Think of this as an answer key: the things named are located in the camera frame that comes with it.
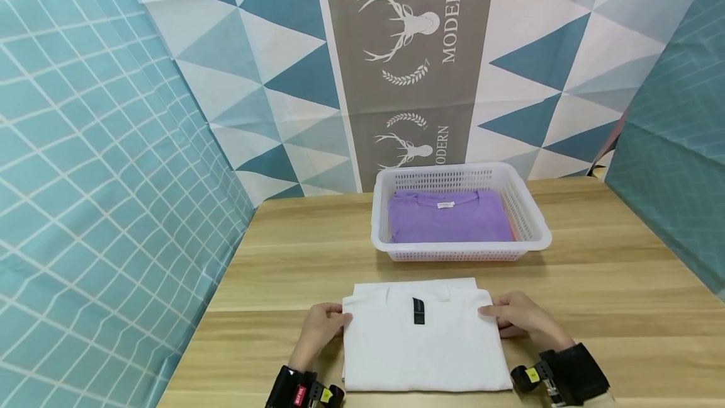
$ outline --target black wrist strap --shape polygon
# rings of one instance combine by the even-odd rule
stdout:
[[[540,356],[551,367],[554,384],[569,405],[580,406],[609,390],[607,377],[583,343],[558,353],[545,351]]]
[[[300,407],[305,399],[307,390],[317,380],[317,374],[312,371],[301,373],[290,369],[286,365],[279,370],[277,379],[272,386],[272,392],[267,399],[266,408],[292,408]]]

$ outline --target red sticker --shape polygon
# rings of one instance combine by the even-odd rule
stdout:
[[[306,393],[307,393],[307,388],[305,388],[301,385],[297,386],[297,394],[295,395],[295,407],[302,406],[302,400],[305,399]]]

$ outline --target deer head logo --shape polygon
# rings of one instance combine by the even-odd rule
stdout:
[[[411,143],[409,140],[402,140],[397,135],[393,134],[392,132],[390,134],[381,135],[381,136],[375,136],[377,137],[377,140],[375,141],[380,142],[381,140],[385,139],[395,139],[397,140],[398,144],[400,146],[398,147],[398,150],[405,150],[405,155],[400,155],[400,162],[396,164],[395,166],[384,166],[382,164],[378,164],[381,169],[389,169],[391,167],[400,167],[404,164],[409,163],[410,161],[414,160],[416,156],[430,156],[433,154],[433,147],[430,145],[421,145],[420,147],[416,147]]]
[[[358,13],[363,11],[364,8],[369,6],[369,4],[377,1],[384,1],[390,4],[390,6],[395,10],[395,13],[398,15],[397,18],[390,18],[391,21],[402,21],[403,22],[403,31],[400,33],[391,35],[391,37],[398,37],[398,40],[393,47],[393,49],[383,55],[377,55],[370,53],[368,51],[364,51],[364,53],[370,55],[370,59],[366,59],[367,61],[377,61],[382,60],[383,63],[386,63],[390,61],[393,56],[396,54],[398,50],[401,49],[403,46],[407,46],[412,41],[412,38],[415,35],[422,34],[422,35],[431,35],[435,31],[438,30],[438,27],[441,24],[441,20],[438,17],[437,14],[433,13],[432,11],[426,11],[420,16],[415,16],[415,14],[412,12],[412,9],[407,6],[406,4],[400,4],[397,3],[395,0],[358,0],[358,1],[366,1],[364,4],[362,4],[362,7],[358,10]]]

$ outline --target folded purple t-shirt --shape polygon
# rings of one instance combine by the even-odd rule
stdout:
[[[388,202],[392,242],[514,241],[494,191],[419,193],[400,190]]]

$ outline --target basket rim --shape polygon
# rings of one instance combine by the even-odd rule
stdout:
[[[445,173],[446,171],[454,171],[457,167],[466,169],[492,169],[500,168],[506,170],[514,183],[516,189],[523,197],[526,208],[533,217],[534,221],[542,230],[542,239],[535,241],[473,241],[473,242],[383,242],[378,237],[380,223],[375,225],[375,218],[380,217],[382,207],[382,179],[390,173]],[[371,214],[371,241],[375,249],[383,252],[477,252],[485,254],[486,252],[529,252],[543,251],[551,246],[553,236],[549,225],[544,218],[538,204],[534,201],[534,197],[524,183],[514,166],[500,161],[478,162],[467,164],[450,164],[445,166],[419,166],[419,167],[398,167],[383,169],[378,172],[373,188],[373,210]]]

